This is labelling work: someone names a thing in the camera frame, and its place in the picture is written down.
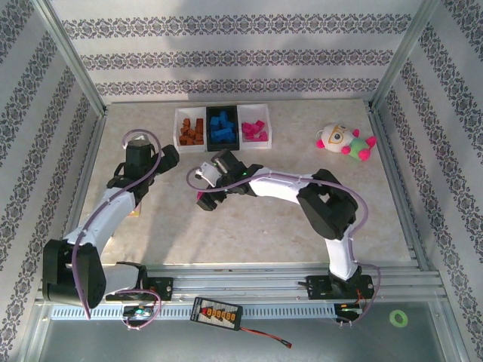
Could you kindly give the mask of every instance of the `beige tabletop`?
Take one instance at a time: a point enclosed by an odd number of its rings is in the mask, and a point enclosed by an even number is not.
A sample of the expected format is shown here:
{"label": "beige tabletop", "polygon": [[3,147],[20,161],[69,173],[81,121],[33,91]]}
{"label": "beige tabletop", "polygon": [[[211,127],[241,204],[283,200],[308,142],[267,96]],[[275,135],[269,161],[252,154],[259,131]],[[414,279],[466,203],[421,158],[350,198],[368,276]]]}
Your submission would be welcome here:
{"label": "beige tabletop", "polygon": [[[167,145],[173,142],[174,110],[207,104],[111,105],[82,218],[91,212],[117,164],[124,160],[121,138],[127,131],[146,128]],[[356,257],[361,261],[408,261],[409,252],[377,147],[367,162],[315,147],[316,132],[331,122],[357,127],[361,137],[369,137],[371,126],[362,100],[280,101],[268,102],[268,107],[272,149],[237,151],[236,157],[246,166],[263,164],[289,173],[328,169],[342,184],[359,192],[369,206],[369,220],[355,236]],[[125,219],[109,240],[103,262],[328,262],[324,240],[296,204],[230,195],[213,212],[199,208],[196,192],[185,184],[185,175],[213,154],[182,154],[176,168],[158,176],[142,200],[140,216]],[[357,216],[361,218],[360,208]]]}

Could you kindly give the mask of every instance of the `patterned wallpaper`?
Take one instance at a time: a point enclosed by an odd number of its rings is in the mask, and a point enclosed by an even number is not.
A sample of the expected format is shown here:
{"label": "patterned wallpaper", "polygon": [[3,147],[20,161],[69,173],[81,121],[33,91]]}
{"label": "patterned wallpaper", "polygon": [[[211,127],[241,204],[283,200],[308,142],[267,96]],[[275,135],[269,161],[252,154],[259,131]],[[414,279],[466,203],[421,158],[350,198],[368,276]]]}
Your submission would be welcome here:
{"label": "patterned wallpaper", "polygon": [[483,11],[442,1],[380,110],[417,232],[483,360]]}
{"label": "patterned wallpaper", "polygon": [[97,116],[27,0],[0,0],[0,361],[15,360]]}
{"label": "patterned wallpaper", "polygon": [[105,103],[370,99],[420,0],[51,0]]}

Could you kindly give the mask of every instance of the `stuffed toy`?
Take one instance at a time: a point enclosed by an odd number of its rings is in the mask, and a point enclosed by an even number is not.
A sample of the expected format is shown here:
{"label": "stuffed toy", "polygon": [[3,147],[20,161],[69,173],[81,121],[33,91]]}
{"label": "stuffed toy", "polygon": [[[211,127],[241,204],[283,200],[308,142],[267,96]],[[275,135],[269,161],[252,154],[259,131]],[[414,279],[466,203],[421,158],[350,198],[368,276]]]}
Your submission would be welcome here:
{"label": "stuffed toy", "polygon": [[366,140],[360,139],[359,130],[351,132],[349,128],[332,123],[317,133],[317,147],[328,149],[332,152],[349,155],[360,161],[367,161],[371,156],[371,149],[376,145],[376,137],[371,136]]}

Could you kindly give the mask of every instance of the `green tape roll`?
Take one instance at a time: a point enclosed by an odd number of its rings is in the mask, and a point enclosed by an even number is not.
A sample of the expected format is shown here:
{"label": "green tape roll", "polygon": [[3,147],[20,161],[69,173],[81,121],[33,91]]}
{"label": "green tape roll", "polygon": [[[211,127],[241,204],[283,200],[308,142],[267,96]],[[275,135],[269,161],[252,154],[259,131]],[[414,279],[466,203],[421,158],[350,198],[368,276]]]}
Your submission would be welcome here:
{"label": "green tape roll", "polygon": [[[395,319],[397,315],[401,317],[402,321],[398,322]],[[389,321],[394,327],[397,327],[397,328],[406,327],[408,325],[408,316],[403,311],[396,309],[395,311],[392,311],[391,313],[389,313]]]}

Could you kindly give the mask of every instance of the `toy head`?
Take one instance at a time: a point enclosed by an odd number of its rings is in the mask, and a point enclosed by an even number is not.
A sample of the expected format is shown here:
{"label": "toy head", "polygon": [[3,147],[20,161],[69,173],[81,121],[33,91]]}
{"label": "toy head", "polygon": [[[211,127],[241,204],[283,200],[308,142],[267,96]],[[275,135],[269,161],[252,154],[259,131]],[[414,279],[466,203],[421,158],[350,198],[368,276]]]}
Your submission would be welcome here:
{"label": "toy head", "polygon": [[348,146],[355,138],[349,128],[338,123],[325,126],[318,135],[320,140],[317,141],[317,147],[332,152],[342,152],[342,148]]}

